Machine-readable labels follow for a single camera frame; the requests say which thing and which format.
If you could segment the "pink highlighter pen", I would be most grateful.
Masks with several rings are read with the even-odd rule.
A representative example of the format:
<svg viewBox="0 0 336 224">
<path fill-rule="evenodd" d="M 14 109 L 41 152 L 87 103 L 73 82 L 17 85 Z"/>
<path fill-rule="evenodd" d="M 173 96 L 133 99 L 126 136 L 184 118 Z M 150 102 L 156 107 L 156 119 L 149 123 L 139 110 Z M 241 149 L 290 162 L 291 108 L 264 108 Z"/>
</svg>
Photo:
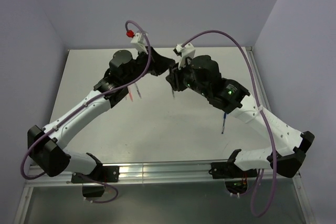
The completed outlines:
<svg viewBox="0 0 336 224">
<path fill-rule="evenodd" d="M 128 95 L 129 95 L 130 101 L 133 102 L 133 95 L 132 95 L 130 86 L 128 86 Z"/>
</svg>

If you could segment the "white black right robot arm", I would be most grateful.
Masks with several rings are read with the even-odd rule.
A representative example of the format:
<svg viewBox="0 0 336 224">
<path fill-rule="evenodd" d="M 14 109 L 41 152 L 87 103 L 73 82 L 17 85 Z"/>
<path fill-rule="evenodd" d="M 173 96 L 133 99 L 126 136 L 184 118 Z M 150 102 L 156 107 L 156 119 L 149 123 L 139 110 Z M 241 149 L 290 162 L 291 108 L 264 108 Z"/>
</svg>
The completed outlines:
<svg viewBox="0 0 336 224">
<path fill-rule="evenodd" d="M 275 169 L 276 173 L 292 178 L 305 160 L 315 136 L 300 132 L 261 105 L 239 82 L 221 76 L 218 63 L 209 55 L 189 59 L 179 68 L 170 67 L 166 80 L 173 91 L 191 89 L 204 96 L 210 105 L 241 120 L 262 137 L 273 140 L 268 148 L 234 150 L 226 162 L 211 164 L 214 179 L 256 177 L 258 169 Z"/>
</svg>

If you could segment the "purple highlighter pen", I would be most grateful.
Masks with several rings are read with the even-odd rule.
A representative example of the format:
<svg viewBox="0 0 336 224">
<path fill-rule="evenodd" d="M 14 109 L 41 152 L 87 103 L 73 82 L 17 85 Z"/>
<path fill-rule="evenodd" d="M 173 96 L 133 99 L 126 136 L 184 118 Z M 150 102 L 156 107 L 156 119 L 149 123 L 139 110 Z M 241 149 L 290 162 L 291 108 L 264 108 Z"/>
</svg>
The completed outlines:
<svg viewBox="0 0 336 224">
<path fill-rule="evenodd" d="M 139 98 L 141 99 L 141 98 L 142 98 L 142 95 L 141 95 L 141 92 L 140 92 L 140 89 L 139 89 L 137 83 L 135 83 L 134 86 L 135 86 L 135 89 L 136 89 L 136 92 L 137 92 Z"/>
</svg>

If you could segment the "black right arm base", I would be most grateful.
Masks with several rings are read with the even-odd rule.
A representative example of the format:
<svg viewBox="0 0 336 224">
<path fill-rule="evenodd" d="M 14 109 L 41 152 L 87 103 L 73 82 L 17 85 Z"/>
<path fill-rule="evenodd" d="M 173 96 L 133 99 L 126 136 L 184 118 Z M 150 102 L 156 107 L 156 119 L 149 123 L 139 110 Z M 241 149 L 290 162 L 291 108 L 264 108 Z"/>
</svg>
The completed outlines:
<svg viewBox="0 0 336 224">
<path fill-rule="evenodd" d="M 233 194 L 245 193 L 248 189 L 247 179 L 257 178 L 258 176 L 256 169 L 243 171 L 229 162 L 212 162 L 208 173 L 213 179 L 230 179 L 230 181 L 225 182 L 225 186 Z"/>
</svg>

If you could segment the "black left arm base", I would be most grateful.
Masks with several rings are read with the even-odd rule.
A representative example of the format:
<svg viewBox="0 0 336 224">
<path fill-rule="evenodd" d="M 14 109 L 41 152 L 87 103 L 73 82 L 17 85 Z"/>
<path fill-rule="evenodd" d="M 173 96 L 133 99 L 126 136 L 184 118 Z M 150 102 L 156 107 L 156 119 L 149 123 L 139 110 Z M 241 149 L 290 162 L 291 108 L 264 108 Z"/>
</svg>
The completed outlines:
<svg viewBox="0 0 336 224">
<path fill-rule="evenodd" d="M 73 173 L 71 177 L 72 184 L 82 184 L 82 195 L 85 200 L 92 204 L 105 204 L 117 199 L 118 189 L 112 185 L 119 180 L 119 166 L 100 166 L 95 168 L 89 175 Z M 114 195 L 111 199 L 100 200 L 105 192 L 112 190 Z"/>
</svg>

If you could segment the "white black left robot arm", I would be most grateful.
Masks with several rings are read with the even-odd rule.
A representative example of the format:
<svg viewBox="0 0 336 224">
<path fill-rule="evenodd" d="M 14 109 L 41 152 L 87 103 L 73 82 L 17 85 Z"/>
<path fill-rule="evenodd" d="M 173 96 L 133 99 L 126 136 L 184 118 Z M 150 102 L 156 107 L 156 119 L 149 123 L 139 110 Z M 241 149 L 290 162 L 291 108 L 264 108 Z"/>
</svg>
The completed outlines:
<svg viewBox="0 0 336 224">
<path fill-rule="evenodd" d="M 66 150 L 69 142 L 91 121 L 116 106 L 129 93 L 128 86 L 149 73 L 160 76 L 175 64 L 171 58 L 158 54 L 153 48 L 138 53 L 118 50 L 109 62 L 103 78 L 93 90 L 61 118 L 43 128 L 28 130 L 29 156 L 50 177 L 62 172 L 83 174 L 91 182 L 102 176 L 103 164 L 92 154 L 76 154 Z"/>
</svg>

